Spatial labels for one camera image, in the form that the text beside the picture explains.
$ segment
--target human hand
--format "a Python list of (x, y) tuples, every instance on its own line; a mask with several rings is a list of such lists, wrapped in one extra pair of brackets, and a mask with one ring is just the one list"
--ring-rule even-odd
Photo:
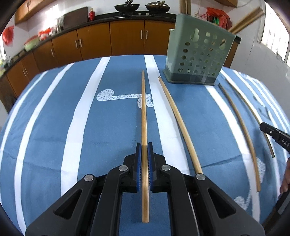
[(288, 159), (287, 164), (286, 164), (286, 170), (285, 170), (284, 178), (283, 178), (282, 185), (280, 188), (281, 194), (288, 191), (289, 184), (290, 184), (290, 158)]

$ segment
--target blue tablecloth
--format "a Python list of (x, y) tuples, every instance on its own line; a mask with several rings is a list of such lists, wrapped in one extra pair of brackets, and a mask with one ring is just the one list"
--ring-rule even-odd
[[(160, 75), (188, 129), (204, 173), (257, 221), (277, 201), (287, 153), (272, 141), (272, 159), (253, 115), (225, 77), (253, 105), (260, 119), (287, 133), (289, 121), (258, 80), (223, 68), (215, 86), (169, 84), (165, 56), (97, 58), (37, 75), (18, 98), (0, 133), (0, 202), (23, 233), (85, 174), (106, 174), (141, 141), (141, 73), (145, 71), (148, 142), (168, 164), (194, 175), (186, 145), (159, 84)], [(239, 109), (254, 143), (261, 178), (237, 118), (217, 84)], [(170, 235), (167, 196), (150, 193), (150, 223), (141, 223), (141, 195), (124, 194), (120, 236)]]

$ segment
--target metal bolt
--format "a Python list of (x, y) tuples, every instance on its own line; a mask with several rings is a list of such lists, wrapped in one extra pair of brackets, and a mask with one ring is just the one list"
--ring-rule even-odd
[(119, 171), (126, 171), (126, 170), (128, 170), (128, 166), (126, 165), (119, 166)]
[(171, 167), (170, 167), (170, 165), (163, 165), (163, 166), (161, 167), (161, 169), (164, 170), (164, 171), (168, 171), (168, 170), (171, 169)]
[(85, 181), (92, 181), (94, 179), (93, 175), (86, 175), (85, 176)]
[(196, 178), (197, 178), (198, 180), (205, 180), (205, 175), (204, 175), (204, 174), (197, 174), (197, 175), (196, 175)]

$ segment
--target black countertop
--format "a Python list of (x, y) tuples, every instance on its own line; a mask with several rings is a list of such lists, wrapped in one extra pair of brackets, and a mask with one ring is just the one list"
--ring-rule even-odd
[[(175, 14), (170, 14), (170, 13), (163, 13), (163, 14), (152, 14), (149, 11), (135, 11), (134, 13), (129, 13), (129, 14), (122, 14), (119, 12), (112, 12), (112, 13), (107, 13), (107, 14), (102, 14), (102, 15), (96, 15), (95, 19), (93, 21), (88, 21), (86, 23), (83, 23), (81, 25), (77, 25), (74, 27), (70, 27), (67, 29), (62, 30), (61, 32), (48, 37), (47, 39), (40, 41), (37, 46), (32, 48), (30, 51), (25, 52), (23, 55), (21, 55), (18, 59), (16, 59), (14, 62), (12, 62), (9, 67), (6, 68), (5, 72), (3, 75), (0, 77), (0, 79), (17, 63), (19, 62), (23, 57), (28, 55), (29, 53), (33, 52), (36, 48), (41, 46), (42, 44), (46, 43), (49, 40), (52, 40), (54, 38), (57, 38), (63, 34), (66, 34), (70, 31), (77, 30), (86, 26), (94, 25), (94, 24), (99, 24), (99, 23), (105, 23), (105, 22), (111, 22), (111, 21), (120, 21), (120, 20), (154, 20), (154, 21), (164, 21), (164, 22), (172, 22), (175, 23), (176, 15)], [(241, 38), (236, 37), (235, 41), (237, 43), (240, 43)]]

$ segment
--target white stripe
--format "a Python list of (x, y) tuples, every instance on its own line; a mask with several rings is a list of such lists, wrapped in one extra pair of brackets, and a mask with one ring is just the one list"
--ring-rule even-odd
[[(2, 163), (2, 158), (3, 158), (3, 151), (5, 148), (5, 144), (7, 141), (7, 137), (9, 135), (11, 126), (14, 122), (14, 119), (21, 107), (21, 105), (23, 104), (24, 100), (26, 99), (26, 97), (28, 96), (28, 94), (30, 93), (30, 91), (35, 87), (35, 85), (38, 84), (38, 82), (43, 78), (43, 76), (47, 73), (47, 71), (43, 72), (41, 74), (41, 76), (34, 82), (34, 84), (23, 94), (23, 96), (17, 101), (17, 103), (15, 104), (15, 107), (13, 108), (13, 110), (11, 111), (11, 115), (10, 115), (10, 119), (7, 122), (7, 126), (6, 129), (4, 131), (4, 135), (3, 135), (3, 139), (1, 142), (1, 147), (0, 147), (0, 172), (1, 172), (1, 163)], [(1, 198), (1, 189), (0, 189), (0, 204), (2, 204), (2, 198)]]
[[(247, 81), (245, 81), (245, 79), (237, 72), (234, 70), (234, 73), (245, 83), (245, 85), (249, 88), (249, 90), (253, 93), (253, 95), (257, 98), (257, 100), (263, 105), (265, 106), (265, 104), (262, 102), (262, 100), (260, 99), (260, 97), (258, 96), (258, 94), (253, 90), (253, 88), (249, 85), (249, 83)], [(286, 129), (286, 126), (284, 125), (283, 121), (281, 120), (281, 117), (280, 115), (278, 114), (277, 110), (275, 109), (275, 107), (272, 105), (272, 103), (269, 101), (269, 99), (266, 97), (266, 95), (263, 93), (263, 91), (261, 90), (261, 88), (256, 84), (256, 82), (251, 78), (251, 77), (248, 77), (248, 79), (253, 83), (253, 85), (258, 89), (258, 91), (260, 92), (260, 94), (263, 96), (263, 98), (266, 100), (266, 102), (269, 104), (269, 106), (273, 109), (276, 117), (278, 118), (283, 130), (285, 133), (287, 133), (287, 129)], [(269, 117), (270, 117), (270, 120), (272, 121), (273, 125), (275, 128), (279, 129), (275, 119), (273, 118), (271, 112), (268, 110), (268, 114), (269, 114)], [(285, 159), (285, 162), (287, 162), (288, 160), (288, 157), (287, 157), (287, 151), (283, 149), (283, 154), (284, 154), (284, 159)]]
[(58, 85), (59, 81), (62, 79), (65, 72), (73, 65), (69, 64), (67, 65), (61, 72), (58, 73), (58, 75), (55, 77), (51, 85), (48, 87), (47, 91), (41, 98), (38, 105), (35, 107), (22, 136), (21, 143), (19, 146), (19, 151), (17, 155), (16, 160), (16, 167), (15, 167), (15, 174), (14, 174), (14, 191), (15, 191), (15, 205), (16, 205), (16, 216), (17, 221), (19, 224), (19, 227), (21, 229), (21, 232), (25, 234), (26, 231), (26, 225), (24, 221), (23, 216), (23, 210), (22, 210), (22, 203), (21, 203), (21, 175), (22, 175), (22, 168), (23, 168), (23, 160), (26, 153), (27, 144), (31, 135), (31, 131), (33, 129), (34, 123), (41, 112), (42, 108), (44, 107), (46, 101), (50, 97), (51, 93), (55, 89), (55, 87)]
[[(249, 101), (249, 99), (247, 98), (247, 96), (240, 90), (240, 88), (236, 85), (236, 83), (226, 74), (226, 72), (224, 72), (223, 70), (220, 71), (222, 73), (223, 76), (226, 77), (227, 81), (241, 94), (241, 96), (243, 97), (243, 99), (248, 103), (248, 105), (251, 107), (251, 109), (253, 110), (253, 112), (255, 113), (255, 115), (257, 116), (259, 123), (261, 124), (263, 122), (262, 118), (260, 117), (259, 113), (257, 112), (257, 110), (255, 109), (255, 107), (252, 105), (252, 103)], [(267, 137), (269, 138), (270, 144), (272, 146), (274, 155), (276, 156), (275, 153), (275, 149), (272, 143), (272, 138), (267, 135)], [(274, 165), (274, 172), (275, 172), (275, 179), (276, 179), (276, 194), (277, 197), (280, 195), (280, 174), (279, 174), (279, 167), (278, 167), (278, 162), (277, 162), (277, 158), (271, 158), (273, 165)]]
[(225, 101), (222, 99), (220, 94), (216, 91), (216, 89), (213, 86), (206, 85), (205, 86), (207, 91), (210, 93), (212, 98), (215, 100), (221, 111), (223, 112), (229, 127), (233, 133), (233, 136), (236, 140), (236, 143), (238, 145), (238, 148), (242, 154), (242, 159), (246, 168), (246, 173), (249, 179), (249, 185), (250, 185), (250, 193), (252, 196), (252, 217), (256, 221), (260, 221), (260, 199), (259, 199), (259, 192), (257, 192), (257, 186), (256, 186), (256, 180), (255, 180), (255, 170), (254, 170), (254, 164), (253, 160), (251, 158), (251, 154), (249, 151), (249, 148), (247, 146), (245, 137), (242, 133), (242, 130), (228, 107), (228, 105), (225, 103)]
[(109, 60), (110, 57), (103, 57), (100, 60), (75, 108), (68, 128), (61, 165), (61, 196), (77, 182), (85, 126), (90, 107)]
[(268, 95), (268, 97), (270, 98), (270, 100), (272, 101), (272, 103), (274, 104), (274, 106), (277, 108), (277, 110), (279, 111), (280, 115), (282, 116), (282, 119), (284, 120), (284, 123), (286, 124), (286, 126), (288, 127), (288, 129), (290, 129), (289, 126), (289, 122), (287, 121), (286, 117), (284, 116), (283, 111), (281, 110), (280, 106), (277, 104), (277, 102), (273, 99), (272, 95), (269, 93), (269, 91), (265, 88), (264, 84), (255, 79), (255, 81), (261, 86), (261, 88), (265, 91), (265, 93)]
[(154, 56), (144, 55), (144, 57), (166, 163), (176, 167), (182, 173), (190, 175), (188, 161), (175, 116), (158, 80), (160, 73)]

